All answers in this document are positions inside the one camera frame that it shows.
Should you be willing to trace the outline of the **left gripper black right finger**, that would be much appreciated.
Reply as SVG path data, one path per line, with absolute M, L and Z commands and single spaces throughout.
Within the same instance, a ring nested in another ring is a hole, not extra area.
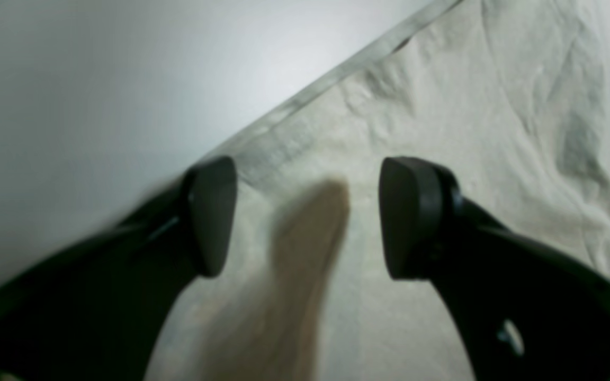
M 511 231 L 453 173 L 383 159 L 383 256 L 394 280 L 428 280 L 477 380 L 610 380 L 610 280 Z

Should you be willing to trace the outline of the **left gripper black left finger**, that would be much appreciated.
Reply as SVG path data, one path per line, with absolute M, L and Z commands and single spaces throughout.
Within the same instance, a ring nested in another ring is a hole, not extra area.
M 0 287 L 0 380 L 143 380 L 179 294 L 227 261 L 238 194 L 217 157 Z

